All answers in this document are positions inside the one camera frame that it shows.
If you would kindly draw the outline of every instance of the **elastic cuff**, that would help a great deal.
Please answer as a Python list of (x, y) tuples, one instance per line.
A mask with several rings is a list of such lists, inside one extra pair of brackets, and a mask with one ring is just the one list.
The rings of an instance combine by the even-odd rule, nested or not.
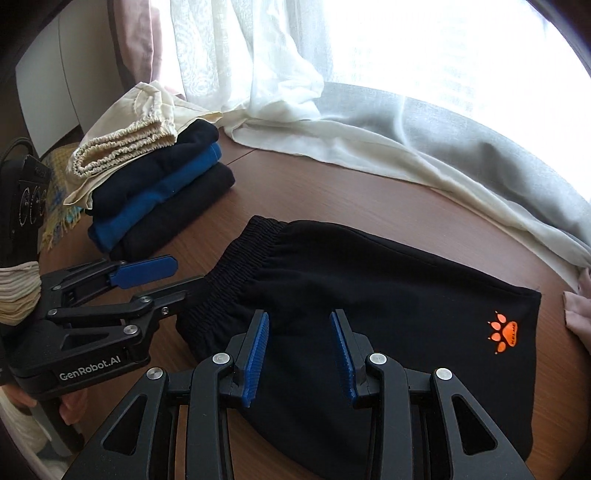
[(251, 280), (266, 260), (285, 222), (254, 216), (244, 231), (223, 253), (205, 279), (211, 285), (209, 298), (202, 304), (177, 316), (177, 330), (189, 344), (193, 355), (201, 360), (226, 348), (226, 335), (232, 330), (229, 312), (236, 304), (243, 285)]

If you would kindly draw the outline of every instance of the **wooden table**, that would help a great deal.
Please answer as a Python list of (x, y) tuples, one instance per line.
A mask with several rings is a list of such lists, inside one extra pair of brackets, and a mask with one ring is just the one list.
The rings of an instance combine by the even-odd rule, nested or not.
[[(222, 161), (230, 165), (236, 184), (159, 252), (178, 259), (178, 273), (171, 280), (208, 272), (249, 218), (262, 215), (286, 221), (343, 223), (542, 292), (532, 421), (534, 447), (527, 464), (538, 480), (560, 476), (586, 434), (591, 362), (582, 344), (564, 326), (562, 292), (569, 288), (554, 271), (491, 223), (428, 188), (305, 157), (241, 147), (226, 137), (220, 141)], [(42, 272), (100, 257), (86, 236), (89, 224), (90, 219), (83, 218), (56, 248), (41, 255)], [(100, 303), (128, 301), (131, 294), (113, 290), (101, 297)], [(150, 350), (150, 367), (175, 372), (195, 366), (174, 322), (172, 317), (160, 323)], [(90, 389), (89, 410), (82, 421), (87, 437), (145, 369)], [(230, 412), (229, 421), (237, 480), (317, 478), (275, 450), (238, 413)], [(184, 478), (182, 423), (177, 479)]]

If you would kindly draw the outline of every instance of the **folded blue shirt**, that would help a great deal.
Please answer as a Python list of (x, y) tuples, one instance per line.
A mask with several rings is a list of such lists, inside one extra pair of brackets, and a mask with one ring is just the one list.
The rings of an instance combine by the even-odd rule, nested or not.
[(114, 217), (94, 218), (88, 229), (88, 236), (101, 252), (110, 252), (129, 229), (150, 213), (156, 205), (166, 202), (183, 187), (213, 167), (220, 158), (222, 158), (222, 151), (219, 145), (211, 144), (194, 160), (131, 198)]

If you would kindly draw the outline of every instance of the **human hand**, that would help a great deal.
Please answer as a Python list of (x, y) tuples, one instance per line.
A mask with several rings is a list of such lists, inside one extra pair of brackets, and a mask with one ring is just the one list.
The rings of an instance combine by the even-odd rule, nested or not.
[[(21, 387), (17, 385), (3, 385), (4, 393), (11, 403), (18, 407), (34, 407), (37, 400), (31, 398)], [(72, 425), (81, 421), (88, 407), (88, 389), (78, 390), (61, 396), (60, 415), (66, 425)]]

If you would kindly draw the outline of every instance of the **folded dark clothing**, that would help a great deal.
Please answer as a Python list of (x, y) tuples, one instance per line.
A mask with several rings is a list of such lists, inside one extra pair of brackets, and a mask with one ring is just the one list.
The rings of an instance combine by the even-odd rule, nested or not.
[(216, 163), (136, 223), (109, 253), (112, 260), (144, 260), (177, 236), (234, 185), (232, 170)]
[(109, 252), (125, 234), (157, 205), (165, 203), (197, 177), (203, 175), (221, 158), (217, 143), (209, 145), (197, 158), (152, 186), (130, 198), (123, 209), (110, 218), (95, 217), (88, 236), (101, 252)]
[(539, 292), (347, 226), (262, 217), (205, 278), (212, 293), (177, 316), (179, 333), (200, 360), (246, 332), (255, 309), (269, 313), (256, 399), (242, 414), (320, 477), (363, 478), (370, 435), (371, 413), (339, 385), (329, 321), (339, 308), (404, 367), (449, 368), (529, 455)]
[(215, 125), (198, 118), (174, 145), (154, 150), (113, 173), (92, 192), (92, 210), (87, 213), (97, 218), (117, 215), (130, 198), (180, 169), (218, 139)]

